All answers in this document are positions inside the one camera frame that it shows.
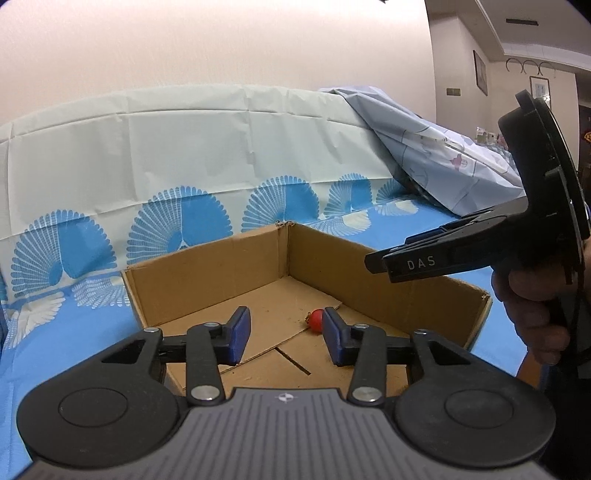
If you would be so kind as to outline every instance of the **blue fan pattern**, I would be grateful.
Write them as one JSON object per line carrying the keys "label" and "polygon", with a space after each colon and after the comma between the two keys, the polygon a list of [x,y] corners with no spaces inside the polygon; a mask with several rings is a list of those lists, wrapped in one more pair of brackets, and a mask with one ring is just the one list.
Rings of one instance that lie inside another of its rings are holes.
{"label": "blue fan pattern", "polygon": [[127,240],[134,264],[232,234],[230,218],[210,193],[195,187],[165,190],[144,203]]}
{"label": "blue fan pattern", "polygon": [[375,211],[386,216],[414,215],[418,212],[418,207],[412,200],[392,200],[377,204]]}
{"label": "blue fan pattern", "polygon": [[324,215],[332,217],[357,212],[372,206],[371,184],[358,173],[343,175],[330,186]]}
{"label": "blue fan pattern", "polygon": [[129,297],[120,276],[87,278],[72,288],[79,307],[129,307]]}
{"label": "blue fan pattern", "polygon": [[6,288],[6,282],[4,281],[4,275],[0,273],[0,302],[6,303],[8,301],[8,291]]}
{"label": "blue fan pattern", "polygon": [[269,179],[252,192],[242,217],[242,231],[288,220],[314,222],[319,208],[318,197],[304,180],[291,176]]}
{"label": "blue fan pattern", "polygon": [[310,226],[321,232],[335,236],[350,236],[365,232],[371,226],[367,210],[348,213],[347,215],[330,217]]}
{"label": "blue fan pattern", "polygon": [[56,210],[35,220],[19,237],[11,277],[15,296],[22,297],[70,278],[116,268],[115,253],[103,229],[72,210]]}
{"label": "blue fan pattern", "polygon": [[406,190],[400,182],[394,179],[389,179],[378,190],[375,201],[376,203],[389,202],[400,197],[404,193],[406,193]]}

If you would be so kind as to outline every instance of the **cardboard slit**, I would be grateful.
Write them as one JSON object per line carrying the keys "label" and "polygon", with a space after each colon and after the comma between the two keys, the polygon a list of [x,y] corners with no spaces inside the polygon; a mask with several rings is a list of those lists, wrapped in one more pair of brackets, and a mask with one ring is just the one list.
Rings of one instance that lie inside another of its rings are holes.
{"label": "cardboard slit", "polygon": [[289,355],[287,355],[287,353],[281,351],[278,347],[275,347],[275,350],[277,350],[288,362],[292,363],[295,367],[299,368],[301,371],[303,371],[306,375],[311,375],[312,372],[306,370],[304,367],[302,367],[298,362],[296,362],[295,360],[293,360],[292,357],[290,357]]}

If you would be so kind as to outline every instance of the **black circular disc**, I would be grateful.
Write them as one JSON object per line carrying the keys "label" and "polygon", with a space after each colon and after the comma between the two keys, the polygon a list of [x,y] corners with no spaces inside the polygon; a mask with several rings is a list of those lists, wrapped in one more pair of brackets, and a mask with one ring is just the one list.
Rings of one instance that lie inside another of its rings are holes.
{"label": "black circular disc", "polygon": [[63,374],[23,399],[17,426],[33,458],[105,468],[146,455],[170,434],[179,417],[172,392],[137,369],[103,373]]}
{"label": "black circular disc", "polygon": [[78,390],[60,404],[62,418],[79,427],[103,427],[119,420],[126,410],[127,398],[110,388]]}
{"label": "black circular disc", "polygon": [[544,395],[503,372],[467,381],[463,367],[446,367],[400,396],[394,419],[404,436],[432,458],[463,468],[503,468],[538,454],[555,424]]}
{"label": "black circular disc", "polygon": [[445,402],[447,414],[456,422],[473,429],[494,429],[513,416],[511,402],[487,390],[462,390]]}

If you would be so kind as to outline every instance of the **wrinkled fabric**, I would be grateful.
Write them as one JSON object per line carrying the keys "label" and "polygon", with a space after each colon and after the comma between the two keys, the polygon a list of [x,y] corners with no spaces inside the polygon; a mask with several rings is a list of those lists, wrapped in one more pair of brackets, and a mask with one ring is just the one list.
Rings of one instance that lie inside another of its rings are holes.
{"label": "wrinkled fabric", "polygon": [[420,118],[382,90],[363,86],[323,91],[343,96],[419,190],[449,211],[468,215],[525,195],[507,158]]}

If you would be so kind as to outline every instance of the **metal screw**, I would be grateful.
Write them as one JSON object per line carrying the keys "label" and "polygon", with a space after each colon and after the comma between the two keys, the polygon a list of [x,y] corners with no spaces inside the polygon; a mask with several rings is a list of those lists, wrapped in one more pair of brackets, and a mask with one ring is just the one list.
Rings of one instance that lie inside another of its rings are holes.
{"label": "metal screw", "polygon": [[373,403],[382,398],[382,393],[374,387],[357,387],[353,390],[353,398],[362,402]]}
{"label": "metal screw", "polygon": [[210,401],[218,398],[220,391],[218,387],[213,385],[199,385],[191,389],[191,396],[195,400]]}

